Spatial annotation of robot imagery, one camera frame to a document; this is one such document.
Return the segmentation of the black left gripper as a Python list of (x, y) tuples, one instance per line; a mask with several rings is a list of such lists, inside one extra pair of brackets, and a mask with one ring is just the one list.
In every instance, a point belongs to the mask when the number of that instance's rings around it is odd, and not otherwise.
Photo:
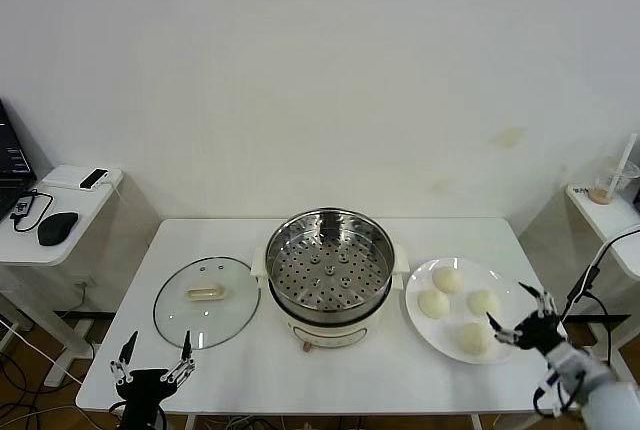
[(138, 332), (134, 331), (122, 346), (118, 358), (110, 362), (115, 389), (121, 398), (114, 408), (123, 408), (118, 429), (167, 430), (169, 425), (161, 403), (176, 393), (176, 383), (184, 383), (195, 370), (191, 331), (186, 331), (180, 359), (168, 372), (166, 369), (142, 369), (130, 373), (129, 363), (137, 336)]

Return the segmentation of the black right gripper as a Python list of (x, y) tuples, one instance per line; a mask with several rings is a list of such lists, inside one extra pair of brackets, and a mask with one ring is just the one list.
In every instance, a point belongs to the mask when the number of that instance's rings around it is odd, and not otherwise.
[(519, 282), (519, 286), (529, 293), (537, 304), (537, 312), (532, 312), (515, 329), (502, 327), (489, 313), (486, 316), (494, 331), (494, 337), (504, 344), (515, 344), (523, 350), (553, 350), (565, 341), (559, 333), (559, 316), (552, 295), (546, 290), (537, 290), (533, 286)]

